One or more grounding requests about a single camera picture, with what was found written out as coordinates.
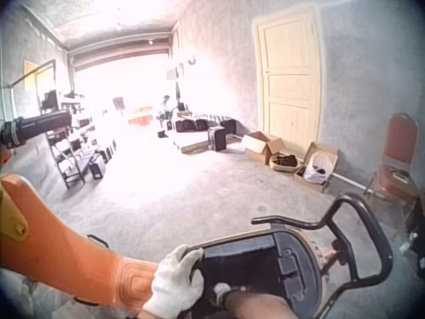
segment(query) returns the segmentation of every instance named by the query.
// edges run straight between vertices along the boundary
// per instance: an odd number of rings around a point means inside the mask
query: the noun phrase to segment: hand
[[[152,282],[152,297],[143,310],[163,319],[175,319],[202,296],[204,277],[199,269],[194,271],[192,280],[190,275],[204,251],[191,251],[183,258],[188,248],[187,245],[177,247],[159,263]]]

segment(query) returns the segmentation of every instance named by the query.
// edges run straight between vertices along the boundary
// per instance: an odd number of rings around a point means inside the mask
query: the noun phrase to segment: cardboard box
[[[270,156],[285,149],[281,138],[261,131],[246,134],[242,139],[242,146],[245,147],[246,155],[264,165],[268,165]]]
[[[327,183],[329,182],[329,179],[322,184],[316,184],[306,181],[303,177],[305,167],[308,165],[310,158],[315,152],[318,151],[325,152],[329,156],[329,159],[332,163],[332,172],[335,170],[335,166],[337,165],[338,161],[338,149],[328,146],[326,144],[312,142],[310,144],[310,147],[308,147],[307,153],[305,153],[303,165],[294,173],[294,181],[304,186],[315,189],[316,191],[323,192]]]

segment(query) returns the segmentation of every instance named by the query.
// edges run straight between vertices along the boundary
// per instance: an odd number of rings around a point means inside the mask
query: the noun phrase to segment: ceiling
[[[69,48],[171,31],[192,0],[22,0]]]

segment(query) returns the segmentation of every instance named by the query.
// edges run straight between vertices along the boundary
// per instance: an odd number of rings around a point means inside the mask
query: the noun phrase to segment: cream door
[[[313,10],[256,22],[263,131],[302,156],[316,141],[320,120],[320,55]]]

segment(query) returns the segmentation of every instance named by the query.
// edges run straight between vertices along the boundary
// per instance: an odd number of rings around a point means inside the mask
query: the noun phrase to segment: white bag
[[[332,173],[332,162],[324,152],[315,152],[305,168],[304,179],[310,183],[322,184]]]

